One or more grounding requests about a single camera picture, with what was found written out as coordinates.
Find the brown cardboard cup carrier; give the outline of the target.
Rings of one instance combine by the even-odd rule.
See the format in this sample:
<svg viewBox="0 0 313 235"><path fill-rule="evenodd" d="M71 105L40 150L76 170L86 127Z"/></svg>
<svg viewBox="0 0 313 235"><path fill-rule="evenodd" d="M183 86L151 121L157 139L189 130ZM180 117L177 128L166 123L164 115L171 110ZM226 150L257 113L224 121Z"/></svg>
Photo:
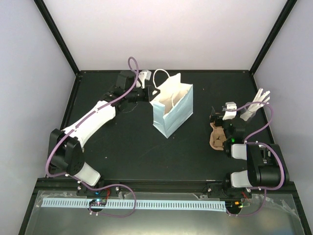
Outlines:
<svg viewBox="0 0 313 235"><path fill-rule="evenodd" d="M224 142L226 141L226 137L224 134L224 130L222 127L215 126L215 123L211 122L210 126L212 127L212 132L210 134L209 144L210 146L217 151L224 150Z"/></svg>

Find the light blue paper bag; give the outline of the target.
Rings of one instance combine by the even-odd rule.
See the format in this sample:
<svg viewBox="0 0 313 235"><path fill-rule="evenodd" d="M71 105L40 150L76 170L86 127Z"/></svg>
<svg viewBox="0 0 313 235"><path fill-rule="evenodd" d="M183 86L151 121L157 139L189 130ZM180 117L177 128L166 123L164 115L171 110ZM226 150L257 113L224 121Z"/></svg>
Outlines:
<svg viewBox="0 0 313 235"><path fill-rule="evenodd" d="M160 93L150 102L153 108L153 126L166 138L169 138L193 114L193 85L182 83L181 74L170 76L164 69L153 73L153 85L158 71L166 73L168 78L157 89Z"/></svg>

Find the left black frame post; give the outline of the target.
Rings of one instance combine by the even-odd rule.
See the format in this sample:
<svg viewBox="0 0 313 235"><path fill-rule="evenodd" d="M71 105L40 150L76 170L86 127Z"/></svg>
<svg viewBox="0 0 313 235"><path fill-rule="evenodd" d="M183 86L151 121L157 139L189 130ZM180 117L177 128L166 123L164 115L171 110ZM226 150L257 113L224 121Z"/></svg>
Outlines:
<svg viewBox="0 0 313 235"><path fill-rule="evenodd" d="M47 24L48 28L50 29L54 39L56 40L59 48L61 49L63 55L65 56L68 64L70 65L73 73L77 75L80 70L78 69L50 11L48 10L45 2L43 0L34 0L39 12L41 13L45 23Z"/></svg>

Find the right black frame post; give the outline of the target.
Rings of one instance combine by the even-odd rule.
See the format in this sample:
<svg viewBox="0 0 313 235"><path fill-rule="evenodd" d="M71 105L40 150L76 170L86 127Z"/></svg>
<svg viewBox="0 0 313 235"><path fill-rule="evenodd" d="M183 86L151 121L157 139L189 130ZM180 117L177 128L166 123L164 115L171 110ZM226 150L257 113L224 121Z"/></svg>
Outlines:
<svg viewBox="0 0 313 235"><path fill-rule="evenodd" d="M281 28L283 27L284 23L286 22L288 16L290 15L296 3L297 3L297 0L286 1L284 7L282 8L277 20L275 21L271 31L269 32L263 46L261 47L255 61L253 62L249 70L250 74L254 75L256 71L258 70L259 66L261 65L263 59L265 58L267 52L269 51L271 45L273 44L274 40L279 34Z"/></svg>

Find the right circuit board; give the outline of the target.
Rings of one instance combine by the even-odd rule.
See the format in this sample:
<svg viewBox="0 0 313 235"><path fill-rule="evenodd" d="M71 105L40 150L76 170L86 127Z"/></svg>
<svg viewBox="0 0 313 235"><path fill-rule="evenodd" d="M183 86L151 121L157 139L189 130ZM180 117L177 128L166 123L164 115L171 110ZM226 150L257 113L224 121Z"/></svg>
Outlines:
<svg viewBox="0 0 313 235"><path fill-rule="evenodd" d="M250 201L226 201L225 206L231 209L242 209L244 207L249 207L251 205Z"/></svg>

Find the left circuit board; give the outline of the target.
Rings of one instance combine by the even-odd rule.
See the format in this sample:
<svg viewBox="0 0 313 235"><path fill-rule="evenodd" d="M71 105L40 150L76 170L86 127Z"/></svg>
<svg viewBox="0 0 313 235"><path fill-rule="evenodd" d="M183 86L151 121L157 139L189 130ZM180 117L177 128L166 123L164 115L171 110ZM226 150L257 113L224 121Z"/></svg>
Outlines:
<svg viewBox="0 0 313 235"><path fill-rule="evenodd" d="M92 207L92 206L106 206L107 204L107 199L92 199L90 202L89 202L89 206Z"/></svg>

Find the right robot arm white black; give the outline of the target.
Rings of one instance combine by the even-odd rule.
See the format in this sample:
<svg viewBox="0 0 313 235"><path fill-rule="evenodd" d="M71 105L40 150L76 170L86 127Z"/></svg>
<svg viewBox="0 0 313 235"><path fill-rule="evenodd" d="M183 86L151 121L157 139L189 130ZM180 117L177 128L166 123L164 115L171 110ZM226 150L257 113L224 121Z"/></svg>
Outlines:
<svg viewBox="0 0 313 235"><path fill-rule="evenodd" d="M222 111L211 109L210 146L223 151L228 157L246 162L246 169L228 173L222 185L225 196L234 197L240 188L277 190L290 181L289 172L277 144L251 142L244 138L246 126L255 116L251 106L242 112L233 102L226 103Z"/></svg>

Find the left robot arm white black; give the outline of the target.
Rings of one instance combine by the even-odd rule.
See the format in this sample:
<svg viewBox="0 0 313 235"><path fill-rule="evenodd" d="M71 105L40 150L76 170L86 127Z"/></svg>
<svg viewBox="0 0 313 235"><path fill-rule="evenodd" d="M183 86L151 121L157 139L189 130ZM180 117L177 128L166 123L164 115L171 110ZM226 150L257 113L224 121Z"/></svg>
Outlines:
<svg viewBox="0 0 313 235"><path fill-rule="evenodd" d="M150 102L160 93L155 85L147 84L151 75L149 70L142 70L139 74L130 70L120 72L116 85L89 112L71 126L53 130L49 137L45 167L47 176L52 176L49 168L53 166L60 170L60 175L85 182L93 195L102 194L105 183L100 180L100 173L86 162L84 146L95 132L121 113L128 103Z"/></svg>

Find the black frame post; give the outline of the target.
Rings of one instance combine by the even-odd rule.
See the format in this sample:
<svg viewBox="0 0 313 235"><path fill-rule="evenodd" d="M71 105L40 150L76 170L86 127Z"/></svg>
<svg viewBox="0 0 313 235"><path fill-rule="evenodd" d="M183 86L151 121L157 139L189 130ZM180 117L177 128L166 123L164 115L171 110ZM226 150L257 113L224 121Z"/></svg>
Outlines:
<svg viewBox="0 0 313 235"><path fill-rule="evenodd" d="M277 20L275 21L271 31L269 32L263 46L261 47L255 61L253 62L249 70L250 74L254 75L256 71L258 70L259 66L261 65L263 59L265 58L267 52L269 51L271 45L273 44L274 40L279 34L281 28L283 27L284 23L286 22L288 16L290 15L296 3L297 3L297 0L286 1L284 7L282 8Z"/></svg>
<svg viewBox="0 0 313 235"><path fill-rule="evenodd" d="M50 29L54 39L56 40L59 48L61 49L63 55L65 56L68 64L70 65L73 73L77 75L80 70L78 69L50 11L48 10L45 2L43 0L34 0L39 12L41 13L45 23L47 24L48 28Z"/></svg>

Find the clear glass straw holder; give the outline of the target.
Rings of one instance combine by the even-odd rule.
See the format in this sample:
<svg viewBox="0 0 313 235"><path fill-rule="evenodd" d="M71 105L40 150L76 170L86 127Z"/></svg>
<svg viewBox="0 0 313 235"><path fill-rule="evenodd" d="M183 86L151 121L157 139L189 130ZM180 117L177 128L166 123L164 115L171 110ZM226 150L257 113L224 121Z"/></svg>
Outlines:
<svg viewBox="0 0 313 235"><path fill-rule="evenodd" d="M243 109L240 118L243 119L246 122L250 122L252 118L256 115L256 108L258 104L249 102L247 103L247 106Z"/></svg>

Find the black aluminium frame rail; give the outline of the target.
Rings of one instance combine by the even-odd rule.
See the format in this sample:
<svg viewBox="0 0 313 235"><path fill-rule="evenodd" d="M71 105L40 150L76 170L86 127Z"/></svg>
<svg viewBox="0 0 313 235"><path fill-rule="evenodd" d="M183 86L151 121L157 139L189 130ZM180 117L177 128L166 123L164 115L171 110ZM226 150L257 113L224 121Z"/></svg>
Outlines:
<svg viewBox="0 0 313 235"><path fill-rule="evenodd" d="M129 192L128 189L121 186L114 186L119 184L114 180L102 180L98 186L95 186L96 191L88 189L81 183L77 183L73 179L66 178L39 178L35 184L34 192L40 190L69 190L74 191L80 196L92 197L107 195L105 189L100 189L104 186L110 185L110 196L117 196L121 192ZM248 192L246 188L232 188L230 182L221 181L136 181L130 180L121 182L121 184L130 187L135 193L149 192L149 193L195 193L204 194L209 198L220 199L235 199L242 198L244 195L251 197L251 193L257 193L258 190Z"/></svg>

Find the circuit board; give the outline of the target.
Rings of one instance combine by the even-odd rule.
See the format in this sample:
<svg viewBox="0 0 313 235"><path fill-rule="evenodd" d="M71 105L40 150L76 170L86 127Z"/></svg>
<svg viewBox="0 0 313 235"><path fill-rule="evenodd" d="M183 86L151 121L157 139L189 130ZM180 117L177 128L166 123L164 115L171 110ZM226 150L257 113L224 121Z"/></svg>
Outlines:
<svg viewBox="0 0 313 235"><path fill-rule="evenodd" d="M250 201L226 201L225 206L231 209L242 209L244 207L249 207L251 205Z"/></svg>
<svg viewBox="0 0 313 235"><path fill-rule="evenodd" d="M92 206L106 206L107 204L107 199L92 199L90 202L89 202L89 206L92 207Z"/></svg>

